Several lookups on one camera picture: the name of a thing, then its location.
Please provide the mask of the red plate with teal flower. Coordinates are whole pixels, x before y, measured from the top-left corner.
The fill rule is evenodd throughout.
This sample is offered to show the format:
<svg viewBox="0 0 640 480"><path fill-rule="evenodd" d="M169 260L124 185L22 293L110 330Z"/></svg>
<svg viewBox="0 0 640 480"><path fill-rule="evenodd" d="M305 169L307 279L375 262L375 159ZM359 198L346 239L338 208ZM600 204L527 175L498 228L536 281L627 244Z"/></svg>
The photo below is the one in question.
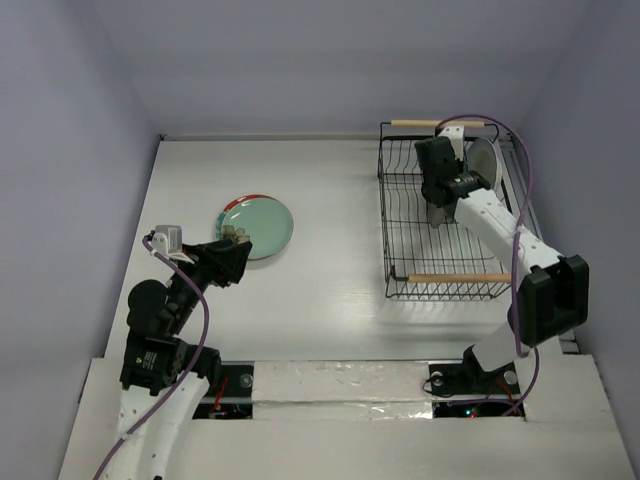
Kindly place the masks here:
<svg viewBox="0 0 640 480"><path fill-rule="evenodd" d="M216 219L215 228L214 228L215 238L217 240L220 240L222 238L222 234L221 234L222 225L223 225L223 222L225 220L225 217L227 216L227 214L229 213L230 210L232 210L234 207L236 207L237 205L240 205L241 203L243 203L245 201L253 200L253 199L259 199L259 198L271 199L271 196L265 195L265 194L249 194L249 195L244 195L244 196L238 197L238 198L232 200L230 203L228 203L222 209L222 211L219 213L219 215L218 215L218 217Z"/></svg>

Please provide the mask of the green plate with bird pattern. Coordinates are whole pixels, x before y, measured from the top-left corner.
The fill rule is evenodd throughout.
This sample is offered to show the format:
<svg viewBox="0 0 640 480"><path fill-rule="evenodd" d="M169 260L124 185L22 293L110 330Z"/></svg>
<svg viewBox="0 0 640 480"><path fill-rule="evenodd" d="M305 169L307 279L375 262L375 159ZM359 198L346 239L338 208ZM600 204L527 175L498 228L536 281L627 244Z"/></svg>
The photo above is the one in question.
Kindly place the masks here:
<svg viewBox="0 0 640 480"><path fill-rule="evenodd" d="M231 225L243 229L252 242L250 260L260 260L282 251L294 231L294 219L290 210L271 197L248 200L229 211L222 225L221 234Z"/></svg>

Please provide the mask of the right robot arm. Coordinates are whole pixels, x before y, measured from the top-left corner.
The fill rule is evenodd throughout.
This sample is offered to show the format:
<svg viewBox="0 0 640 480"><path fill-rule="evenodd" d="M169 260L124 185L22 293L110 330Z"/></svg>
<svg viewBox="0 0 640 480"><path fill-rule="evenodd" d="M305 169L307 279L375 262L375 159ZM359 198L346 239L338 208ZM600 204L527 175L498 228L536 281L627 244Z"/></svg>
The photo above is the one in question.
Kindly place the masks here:
<svg viewBox="0 0 640 480"><path fill-rule="evenodd" d="M466 392L482 392L508 364L586 321L589 266L581 256L564 256L545 244L507 209L494 190L498 161L465 163L445 135L420 140L415 150L429 225L456 222L509 272L505 323L465 350L458 373L442 377L445 386L458 381Z"/></svg>

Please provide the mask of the pale blue plain plate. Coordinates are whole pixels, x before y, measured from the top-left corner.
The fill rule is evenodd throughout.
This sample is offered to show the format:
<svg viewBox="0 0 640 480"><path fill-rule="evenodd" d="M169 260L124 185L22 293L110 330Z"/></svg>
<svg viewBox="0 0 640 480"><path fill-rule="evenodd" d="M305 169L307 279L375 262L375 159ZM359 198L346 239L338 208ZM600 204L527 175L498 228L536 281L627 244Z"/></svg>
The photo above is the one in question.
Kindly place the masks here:
<svg viewBox="0 0 640 480"><path fill-rule="evenodd" d="M479 173L494 191L498 191L502 164L495 144L487 138L477 138L467 148L466 157L468 169Z"/></svg>

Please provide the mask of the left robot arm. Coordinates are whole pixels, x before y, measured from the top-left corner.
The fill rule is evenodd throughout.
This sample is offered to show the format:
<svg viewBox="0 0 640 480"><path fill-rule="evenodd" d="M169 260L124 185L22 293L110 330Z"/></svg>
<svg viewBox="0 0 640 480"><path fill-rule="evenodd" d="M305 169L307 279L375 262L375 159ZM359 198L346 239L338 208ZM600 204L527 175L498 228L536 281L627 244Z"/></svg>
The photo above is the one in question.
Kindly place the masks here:
<svg viewBox="0 0 640 480"><path fill-rule="evenodd" d="M240 282L252 249L249 236L233 227L217 241L187 245L180 228L158 226L142 244L173 274L129 293L116 440L97 479L169 478L197 406L221 383L220 353L206 346L207 335L195 344L178 335L196 307L210 311L208 287Z"/></svg>

